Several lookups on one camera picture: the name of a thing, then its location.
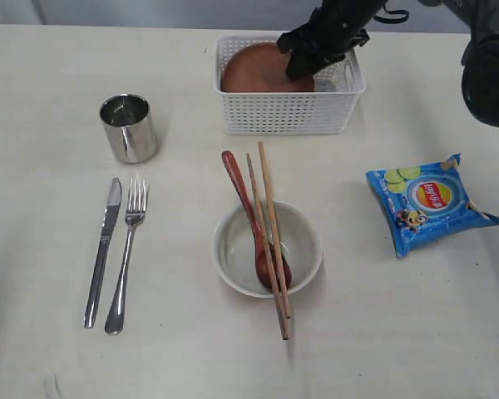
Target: knife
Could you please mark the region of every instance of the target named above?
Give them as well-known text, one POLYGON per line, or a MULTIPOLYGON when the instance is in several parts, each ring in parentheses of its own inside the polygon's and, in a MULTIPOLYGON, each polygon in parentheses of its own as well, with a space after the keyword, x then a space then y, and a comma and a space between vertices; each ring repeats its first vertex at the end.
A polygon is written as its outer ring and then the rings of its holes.
POLYGON ((103 280, 103 272, 106 268, 107 250, 109 249, 113 229, 118 219, 121 192, 120 181, 115 177, 111 182, 111 188, 107 196, 106 213, 101 225, 100 244, 98 245, 98 254, 94 263, 89 299, 86 302, 85 317, 83 318, 83 327, 85 328, 93 328, 96 320, 96 311, 98 310, 98 302, 100 302, 101 281, 103 280))

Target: white bowl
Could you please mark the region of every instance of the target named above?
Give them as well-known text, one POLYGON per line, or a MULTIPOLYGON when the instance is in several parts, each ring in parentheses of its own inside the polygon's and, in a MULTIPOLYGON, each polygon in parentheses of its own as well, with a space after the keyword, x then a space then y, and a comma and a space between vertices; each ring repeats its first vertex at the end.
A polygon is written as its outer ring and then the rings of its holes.
MULTIPOLYGON (((309 283, 322 263, 322 244, 310 221, 295 207, 275 201, 283 256, 292 272, 289 293, 309 283)), ((269 226, 269 241, 272 242, 269 226)), ((255 298, 273 298, 255 272, 255 246, 250 222, 242 206, 229 212, 216 226, 210 256, 218 273, 232 288, 255 298)))

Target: white table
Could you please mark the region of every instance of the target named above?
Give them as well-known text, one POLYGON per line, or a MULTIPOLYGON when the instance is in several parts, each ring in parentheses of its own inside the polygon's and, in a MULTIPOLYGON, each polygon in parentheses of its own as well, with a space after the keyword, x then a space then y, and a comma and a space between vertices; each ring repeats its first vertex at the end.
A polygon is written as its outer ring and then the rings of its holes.
POLYGON ((499 393, 499 227, 396 259, 364 178, 461 151, 468 194, 499 214, 499 130, 460 94, 467 36, 373 34, 368 89, 342 135, 264 139, 278 200, 317 226, 324 266, 291 298, 294 339, 273 301, 228 288, 209 256, 238 204, 212 87, 223 32, 0 26, 0 399, 44 397, 55 373, 76 398, 476 398, 499 393), (162 151, 118 163, 98 106, 151 103, 162 151), (126 326, 103 323, 120 268, 116 226, 93 330, 82 326, 111 177, 151 182, 131 256, 126 326))

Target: stainless steel cup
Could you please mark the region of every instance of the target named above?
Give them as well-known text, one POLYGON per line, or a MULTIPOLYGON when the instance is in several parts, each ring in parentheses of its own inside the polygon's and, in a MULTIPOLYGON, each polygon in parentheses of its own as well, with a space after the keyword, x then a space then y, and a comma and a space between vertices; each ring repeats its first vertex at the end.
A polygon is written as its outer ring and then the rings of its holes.
POLYGON ((134 94, 111 97, 100 108, 101 123, 115 157, 127 164, 151 158, 158 148, 148 101, 134 94))

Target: wooden chopsticks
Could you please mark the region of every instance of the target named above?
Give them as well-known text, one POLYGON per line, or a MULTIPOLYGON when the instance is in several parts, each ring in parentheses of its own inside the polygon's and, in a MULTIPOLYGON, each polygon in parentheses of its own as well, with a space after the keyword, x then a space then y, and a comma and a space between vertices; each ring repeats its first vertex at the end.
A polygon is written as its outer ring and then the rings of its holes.
POLYGON ((277 308, 277 313, 279 317, 281 336, 283 337, 283 339, 289 339, 289 328, 287 323, 287 318, 291 317, 289 295, 288 295, 288 289, 286 287, 286 279, 284 276, 283 258, 281 255, 281 243, 279 240, 279 229, 277 226, 277 218, 275 216, 274 191, 269 175, 269 167, 268 167, 268 161, 266 159, 266 152, 264 150, 264 144, 262 141, 259 141, 259 156, 260 156, 261 168, 263 171, 264 192, 266 194, 266 201, 268 204, 269 224, 270 228, 272 229, 272 238, 274 239, 275 266, 274 266, 274 261, 272 259, 272 253, 270 252, 269 249, 268 234, 266 232, 266 224, 264 223, 263 208, 262 204, 260 203, 259 187, 257 186, 257 180, 255 178, 255 173, 253 170, 253 165, 251 163, 250 154, 246 154, 246 159, 248 161, 249 178, 251 179, 251 188, 253 190, 255 208, 257 211, 257 221, 263 232, 264 253, 266 256, 266 263, 268 266, 270 282, 272 284, 272 292, 274 293, 275 307, 277 308))
POLYGON ((260 203, 259 187, 257 186, 257 180, 255 178, 255 173, 253 171, 253 165, 251 163, 250 154, 246 153, 246 159, 248 161, 249 179, 251 180, 251 189, 253 190, 255 208, 257 210, 257 222, 259 227, 263 232, 263 246, 264 254, 266 256, 266 264, 268 266, 269 279, 272 284, 272 292, 274 293, 275 307, 277 308, 277 314, 279 317, 279 327, 281 328, 281 336, 283 339, 289 339, 289 328, 286 321, 286 312, 284 310, 284 301, 279 292, 279 285, 277 284, 277 277, 274 270, 274 261, 272 259, 272 253, 269 250, 268 235, 266 233, 266 224, 264 223, 263 207, 260 203))

